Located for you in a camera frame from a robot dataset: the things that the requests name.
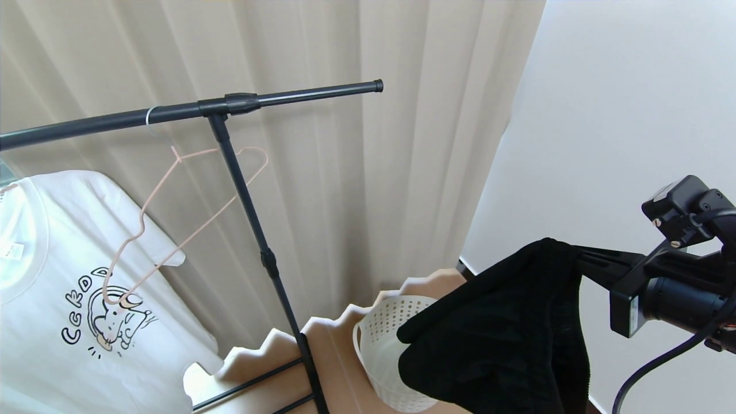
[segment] basket handle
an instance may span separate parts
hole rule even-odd
[[[358,355],[358,360],[363,366],[363,371],[365,371],[366,365],[363,362],[363,355],[361,355],[361,347],[358,345],[358,328],[360,328],[360,322],[356,323],[353,327],[353,348],[355,348],[355,355]]]

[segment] black vertical pole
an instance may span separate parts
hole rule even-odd
[[[286,291],[283,288],[283,283],[281,282],[281,277],[278,273],[276,255],[271,251],[268,243],[266,242],[266,235],[263,234],[261,223],[258,221],[258,215],[255,213],[255,207],[250,198],[250,193],[248,192],[248,186],[246,185],[245,178],[240,170],[240,164],[238,163],[235,151],[233,150],[233,145],[230,143],[230,134],[225,126],[227,115],[212,114],[207,118],[210,122],[212,132],[215,134],[215,138],[220,144],[220,149],[222,150],[222,155],[225,158],[227,169],[230,171],[230,176],[233,178],[236,190],[238,191],[240,200],[245,208],[245,214],[248,216],[250,227],[253,229],[255,239],[258,242],[258,247],[261,249],[261,263],[263,264],[263,267],[266,268],[266,272],[274,284],[274,288],[276,289],[276,294],[281,302],[283,311],[286,313],[286,319],[289,321],[291,333],[297,340],[297,346],[302,354],[302,362],[304,363],[304,368],[307,370],[307,377],[309,378],[309,383],[312,387],[312,392],[314,393],[314,402],[317,406],[317,412],[319,414],[328,414],[327,402],[325,401],[325,395],[322,393],[322,386],[319,383],[319,376],[317,375],[317,370],[314,366],[314,359],[312,358],[312,353],[309,349],[309,344],[307,343],[307,337],[299,330],[299,325],[297,325],[297,320],[294,317],[294,311],[291,310],[289,298],[286,296]]]

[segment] curtain fold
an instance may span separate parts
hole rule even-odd
[[[456,263],[543,1],[0,2],[0,130],[226,93],[381,78],[382,94],[264,108],[227,121],[263,147],[250,186],[300,324]],[[0,153],[22,176],[94,169],[139,203],[182,154],[216,147],[192,119]],[[245,175],[263,159],[240,157]],[[149,207],[183,241],[235,194],[222,157],[187,160]],[[164,271],[219,341],[288,331],[239,203]]]

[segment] laundry basket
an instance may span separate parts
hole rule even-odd
[[[389,407],[402,413],[418,413],[437,403],[407,387],[399,376],[399,357],[407,344],[401,343],[396,331],[410,317],[436,302],[425,296],[395,296],[373,306],[353,328],[353,345],[358,359],[368,374],[378,397]],[[358,344],[358,330],[361,339]]]

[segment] black metal rack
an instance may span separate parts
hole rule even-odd
[[[301,353],[300,358],[281,365],[280,367],[257,378],[251,379],[238,387],[225,391],[224,393],[214,396],[207,401],[195,405],[195,411],[245,390],[254,384],[258,384],[271,376],[301,363],[304,364],[307,371],[307,377],[309,378],[312,392],[281,410],[276,411],[274,414],[286,413],[310,400],[314,400],[317,411],[320,414],[329,413],[327,403],[325,402],[325,396],[322,393],[322,386],[319,383],[319,376],[317,375],[317,371],[314,366],[314,360],[312,359],[312,353],[309,349],[307,337],[301,333],[299,326],[297,325],[297,320],[294,318],[294,312],[291,310],[289,298],[286,296],[286,291],[284,290],[281,277],[279,276],[278,267],[276,265],[276,256],[266,242],[266,236],[263,234],[261,223],[258,221],[258,215],[255,213],[255,207],[253,206],[253,202],[250,198],[250,193],[248,192],[243,174],[240,171],[240,165],[238,164],[235,152],[233,151],[233,145],[230,143],[230,134],[225,126],[227,116],[253,112],[254,110],[265,106],[382,91],[383,82],[381,80],[375,80],[373,82],[304,89],[301,91],[282,92],[279,94],[227,94],[222,98],[204,99],[197,102],[189,102],[179,105],[160,106],[151,110],[149,114],[150,124],[197,118],[200,116],[207,118],[210,122],[210,128],[215,135],[215,139],[220,145],[222,155],[224,156],[225,163],[227,164],[227,169],[230,171],[230,176],[233,179],[238,195],[240,196],[243,207],[245,208],[245,214],[248,216],[248,221],[250,222],[255,239],[258,242],[258,247],[261,250],[261,263],[266,268],[266,272],[274,284],[276,294],[281,302],[283,311],[286,313],[286,319],[289,321],[289,327],[297,340],[297,346]],[[146,124],[146,114],[148,112],[148,109],[132,110],[5,133],[0,135],[0,151],[41,144],[43,142],[55,141],[62,138],[140,127]]]

